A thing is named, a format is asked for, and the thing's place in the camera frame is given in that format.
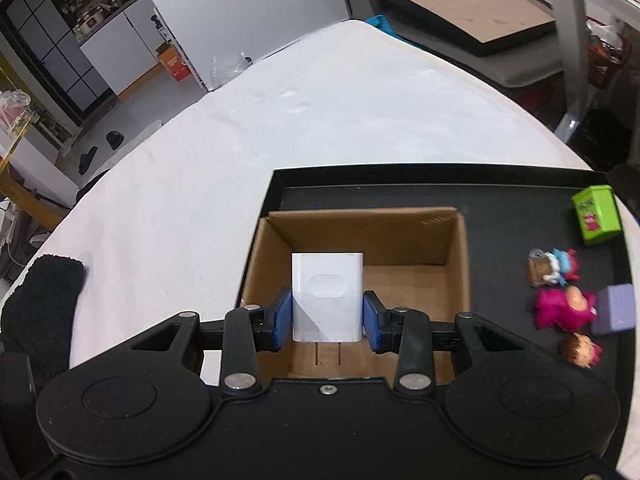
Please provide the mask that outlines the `white USB charger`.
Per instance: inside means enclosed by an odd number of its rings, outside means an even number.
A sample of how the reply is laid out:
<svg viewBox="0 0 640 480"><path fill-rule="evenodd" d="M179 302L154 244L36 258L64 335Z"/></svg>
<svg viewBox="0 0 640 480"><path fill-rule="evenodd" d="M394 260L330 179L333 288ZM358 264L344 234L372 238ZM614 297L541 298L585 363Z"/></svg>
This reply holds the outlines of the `white USB charger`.
<svg viewBox="0 0 640 480"><path fill-rule="evenodd" d="M298 344L362 339L362 252L294 252L292 293L292 336Z"/></svg>

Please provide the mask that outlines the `pink monster toy figure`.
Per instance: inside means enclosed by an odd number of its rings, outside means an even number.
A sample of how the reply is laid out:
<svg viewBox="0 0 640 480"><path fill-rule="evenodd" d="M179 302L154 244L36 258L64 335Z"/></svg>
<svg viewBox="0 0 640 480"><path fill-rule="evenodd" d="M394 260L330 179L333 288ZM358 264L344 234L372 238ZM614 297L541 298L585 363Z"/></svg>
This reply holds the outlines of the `pink monster toy figure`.
<svg viewBox="0 0 640 480"><path fill-rule="evenodd" d="M597 317L596 296L575 285L541 290L535 309L538 330L554 326L565 333L579 332Z"/></svg>

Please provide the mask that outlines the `blue smurf mug figure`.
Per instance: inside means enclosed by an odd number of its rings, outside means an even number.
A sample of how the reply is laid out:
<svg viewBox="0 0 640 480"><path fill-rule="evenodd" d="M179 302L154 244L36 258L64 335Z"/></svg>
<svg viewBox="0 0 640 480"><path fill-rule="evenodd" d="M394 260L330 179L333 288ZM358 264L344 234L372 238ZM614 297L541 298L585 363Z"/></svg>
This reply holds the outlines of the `blue smurf mug figure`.
<svg viewBox="0 0 640 480"><path fill-rule="evenodd" d="M579 263L574 249L552 249L546 252L534 248L527 257L527 276L533 287L566 286L569 282L578 281Z"/></svg>

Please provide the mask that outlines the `small brown-haired doll figure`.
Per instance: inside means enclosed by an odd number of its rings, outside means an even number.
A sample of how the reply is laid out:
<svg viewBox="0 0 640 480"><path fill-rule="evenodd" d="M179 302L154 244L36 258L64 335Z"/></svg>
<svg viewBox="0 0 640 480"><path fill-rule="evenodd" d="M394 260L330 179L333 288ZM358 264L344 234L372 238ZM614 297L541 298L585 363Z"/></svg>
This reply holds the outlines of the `small brown-haired doll figure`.
<svg viewBox="0 0 640 480"><path fill-rule="evenodd" d="M570 334L559 345L559 355L582 368L591 368L600 362L602 348L584 334Z"/></svg>

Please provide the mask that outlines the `purple cube toy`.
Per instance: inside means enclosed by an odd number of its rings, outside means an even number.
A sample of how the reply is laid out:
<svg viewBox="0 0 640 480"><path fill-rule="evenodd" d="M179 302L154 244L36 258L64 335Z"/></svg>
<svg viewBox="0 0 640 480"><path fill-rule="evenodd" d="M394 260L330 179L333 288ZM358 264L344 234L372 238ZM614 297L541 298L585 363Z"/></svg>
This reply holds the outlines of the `purple cube toy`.
<svg viewBox="0 0 640 480"><path fill-rule="evenodd" d="M591 333L606 336L636 327L636 300L634 285L617 284L597 293L597 316L591 322Z"/></svg>

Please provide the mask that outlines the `green hexagonal toy box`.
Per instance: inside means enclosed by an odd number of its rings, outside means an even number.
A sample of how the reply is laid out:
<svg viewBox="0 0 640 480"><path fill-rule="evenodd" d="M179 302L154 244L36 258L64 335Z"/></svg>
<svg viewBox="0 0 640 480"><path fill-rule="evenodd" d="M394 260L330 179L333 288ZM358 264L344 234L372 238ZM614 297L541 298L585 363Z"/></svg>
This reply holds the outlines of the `green hexagonal toy box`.
<svg viewBox="0 0 640 480"><path fill-rule="evenodd" d="M623 231L609 185L588 186L572 196L572 203L586 246L605 243Z"/></svg>

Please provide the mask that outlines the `black shallow tray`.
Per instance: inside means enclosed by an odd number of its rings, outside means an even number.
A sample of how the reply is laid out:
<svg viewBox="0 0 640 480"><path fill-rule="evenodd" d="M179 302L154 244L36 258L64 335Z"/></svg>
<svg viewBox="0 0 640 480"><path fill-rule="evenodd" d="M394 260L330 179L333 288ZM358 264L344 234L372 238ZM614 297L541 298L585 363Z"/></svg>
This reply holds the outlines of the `black shallow tray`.
<svg viewBox="0 0 640 480"><path fill-rule="evenodd" d="M267 181L260 215L320 209L454 207L468 233L471 307L544 348L560 341L535 330L534 292L525 259L534 247L575 248L590 292L628 283L626 238L585 248L570 198L601 184L590 171L462 165L388 165L281 169Z"/></svg>

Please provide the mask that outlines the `orange cardboard box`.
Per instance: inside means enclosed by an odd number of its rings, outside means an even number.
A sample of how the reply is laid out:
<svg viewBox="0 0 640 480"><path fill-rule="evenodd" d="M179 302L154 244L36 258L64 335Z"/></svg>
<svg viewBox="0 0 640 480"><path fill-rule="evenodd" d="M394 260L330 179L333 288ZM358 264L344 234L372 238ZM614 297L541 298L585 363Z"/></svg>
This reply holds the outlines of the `orange cardboard box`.
<svg viewBox="0 0 640 480"><path fill-rule="evenodd" d="M182 81L191 75L189 67L174 46L164 42L156 49L157 61L162 64L175 81Z"/></svg>

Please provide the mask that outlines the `grey chair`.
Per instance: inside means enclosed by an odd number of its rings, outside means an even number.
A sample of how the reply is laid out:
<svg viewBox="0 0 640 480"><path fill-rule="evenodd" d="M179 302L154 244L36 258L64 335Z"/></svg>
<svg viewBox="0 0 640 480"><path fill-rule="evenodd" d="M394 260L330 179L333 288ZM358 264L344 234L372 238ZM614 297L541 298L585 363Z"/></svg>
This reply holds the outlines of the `grey chair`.
<svg viewBox="0 0 640 480"><path fill-rule="evenodd" d="M467 70L501 91L533 87L562 74L561 50L555 32L509 50L477 56L388 2L346 0L346 3L351 18L365 21L381 14L400 39Z"/></svg>

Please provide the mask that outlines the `white kitchen cabinet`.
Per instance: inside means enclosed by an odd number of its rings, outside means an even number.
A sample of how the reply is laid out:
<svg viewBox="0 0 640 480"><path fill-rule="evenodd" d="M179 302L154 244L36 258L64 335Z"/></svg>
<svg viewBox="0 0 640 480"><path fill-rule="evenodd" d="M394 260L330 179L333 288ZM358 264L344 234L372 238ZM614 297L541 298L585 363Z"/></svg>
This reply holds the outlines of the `white kitchen cabinet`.
<svg viewBox="0 0 640 480"><path fill-rule="evenodd" d="M153 0L1 0L1 31L81 126L157 66L154 14Z"/></svg>

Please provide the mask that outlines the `red basket under desk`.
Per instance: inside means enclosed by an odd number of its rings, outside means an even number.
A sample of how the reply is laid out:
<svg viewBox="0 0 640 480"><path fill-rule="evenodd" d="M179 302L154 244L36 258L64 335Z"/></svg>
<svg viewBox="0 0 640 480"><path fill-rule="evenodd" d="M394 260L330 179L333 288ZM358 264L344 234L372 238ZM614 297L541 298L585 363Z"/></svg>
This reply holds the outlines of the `red basket under desk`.
<svg viewBox="0 0 640 480"><path fill-rule="evenodd" d="M608 88L631 55L631 41L613 25L587 18L588 82L598 90Z"/></svg>

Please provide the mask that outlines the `grey desk with black mat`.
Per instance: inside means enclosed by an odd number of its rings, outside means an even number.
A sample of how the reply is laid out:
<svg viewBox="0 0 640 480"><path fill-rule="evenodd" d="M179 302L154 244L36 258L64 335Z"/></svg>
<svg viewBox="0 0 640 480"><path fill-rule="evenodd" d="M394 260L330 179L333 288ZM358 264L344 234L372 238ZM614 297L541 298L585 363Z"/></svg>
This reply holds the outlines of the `grey desk with black mat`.
<svg viewBox="0 0 640 480"><path fill-rule="evenodd" d="M633 29L639 28L639 0L550 0L565 81L566 113L554 134L570 140L589 107L585 3L590 1Z"/></svg>

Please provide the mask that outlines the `black picture frame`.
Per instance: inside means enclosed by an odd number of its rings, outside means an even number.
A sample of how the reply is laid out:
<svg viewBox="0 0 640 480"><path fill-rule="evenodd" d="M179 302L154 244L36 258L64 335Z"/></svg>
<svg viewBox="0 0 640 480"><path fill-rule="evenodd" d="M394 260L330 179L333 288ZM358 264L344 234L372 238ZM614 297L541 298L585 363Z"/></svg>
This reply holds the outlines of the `black picture frame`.
<svg viewBox="0 0 640 480"><path fill-rule="evenodd" d="M456 46L488 56L555 32L544 0L383 0Z"/></svg>

